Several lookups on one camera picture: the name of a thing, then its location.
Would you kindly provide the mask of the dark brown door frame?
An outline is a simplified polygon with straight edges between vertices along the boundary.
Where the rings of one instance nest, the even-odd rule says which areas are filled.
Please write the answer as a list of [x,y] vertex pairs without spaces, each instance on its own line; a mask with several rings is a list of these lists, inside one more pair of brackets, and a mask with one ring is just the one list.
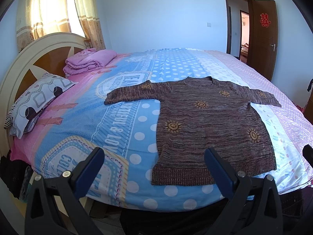
[[242,16],[249,14],[249,3],[253,0],[226,0],[227,10],[227,54],[240,58],[242,44]]

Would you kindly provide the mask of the brown knit sweater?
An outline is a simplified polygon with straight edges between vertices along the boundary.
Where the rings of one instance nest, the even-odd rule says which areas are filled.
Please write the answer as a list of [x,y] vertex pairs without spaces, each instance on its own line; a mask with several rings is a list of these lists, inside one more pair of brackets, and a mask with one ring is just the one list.
[[204,162],[208,148],[250,176],[276,169],[270,135],[253,108],[253,104],[279,107],[273,94],[208,76],[117,88],[108,93],[104,103],[143,99],[160,102],[156,126],[159,157],[152,169],[152,185],[213,184]]

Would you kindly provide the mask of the dark clothes beside bed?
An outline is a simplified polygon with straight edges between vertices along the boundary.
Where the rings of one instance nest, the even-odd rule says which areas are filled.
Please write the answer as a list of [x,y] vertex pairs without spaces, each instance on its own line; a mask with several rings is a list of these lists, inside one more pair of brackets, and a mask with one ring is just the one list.
[[33,175],[31,165],[22,160],[11,160],[12,151],[1,157],[1,180],[12,195],[22,202],[27,201],[30,190],[29,182]]

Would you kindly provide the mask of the yellow patterned curtain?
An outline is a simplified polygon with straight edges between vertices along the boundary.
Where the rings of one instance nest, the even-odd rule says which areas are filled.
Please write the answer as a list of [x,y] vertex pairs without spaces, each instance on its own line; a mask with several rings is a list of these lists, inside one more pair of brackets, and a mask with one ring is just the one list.
[[16,13],[17,50],[56,32],[73,32],[69,14],[78,19],[87,46],[105,49],[96,0],[19,0]]

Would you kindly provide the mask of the white patterned pillow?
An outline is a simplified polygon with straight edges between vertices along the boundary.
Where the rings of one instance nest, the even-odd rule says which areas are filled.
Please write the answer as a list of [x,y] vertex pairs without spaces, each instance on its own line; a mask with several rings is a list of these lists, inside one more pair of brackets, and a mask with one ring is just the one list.
[[20,139],[33,130],[45,108],[74,85],[76,83],[70,79],[45,73],[12,105],[5,118],[4,129],[10,130],[10,136]]

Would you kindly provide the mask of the cream wooden headboard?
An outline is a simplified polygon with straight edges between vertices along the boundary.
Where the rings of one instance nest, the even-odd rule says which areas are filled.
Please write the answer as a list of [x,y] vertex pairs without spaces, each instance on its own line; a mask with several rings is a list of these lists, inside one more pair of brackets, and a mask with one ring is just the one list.
[[47,72],[65,76],[65,60],[84,49],[84,37],[57,32],[37,39],[17,55],[1,82],[1,155],[7,155],[13,142],[4,122],[16,99]]

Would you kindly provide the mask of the folded pink blanket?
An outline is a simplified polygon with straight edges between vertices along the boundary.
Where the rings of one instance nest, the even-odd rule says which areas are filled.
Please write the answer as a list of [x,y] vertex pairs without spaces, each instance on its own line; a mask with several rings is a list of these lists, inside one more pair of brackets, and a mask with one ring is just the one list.
[[114,50],[96,50],[89,48],[82,50],[67,58],[63,72],[67,78],[73,75],[86,73],[97,69],[105,68],[115,57]]

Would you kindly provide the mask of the red double happiness decoration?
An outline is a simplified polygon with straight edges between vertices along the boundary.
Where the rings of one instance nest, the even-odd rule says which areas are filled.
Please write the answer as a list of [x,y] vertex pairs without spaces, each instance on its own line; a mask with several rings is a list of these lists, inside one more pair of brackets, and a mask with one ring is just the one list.
[[260,24],[262,27],[268,28],[271,24],[271,21],[269,20],[269,16],[267,13],[261,13],[260,15]]

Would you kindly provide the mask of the brown wooden door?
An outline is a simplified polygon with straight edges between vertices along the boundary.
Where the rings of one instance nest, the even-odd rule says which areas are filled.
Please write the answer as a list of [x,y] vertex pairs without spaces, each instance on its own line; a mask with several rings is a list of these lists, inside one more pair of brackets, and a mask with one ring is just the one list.
[[[247,65],[269,81],[272,79],[278,42],[278,19],[274,0],[253,0],[249,3],[249,48]],[[267,13],[271,24],[260,24],[261,13]],[[276,51],[270,44],[276,44]]]

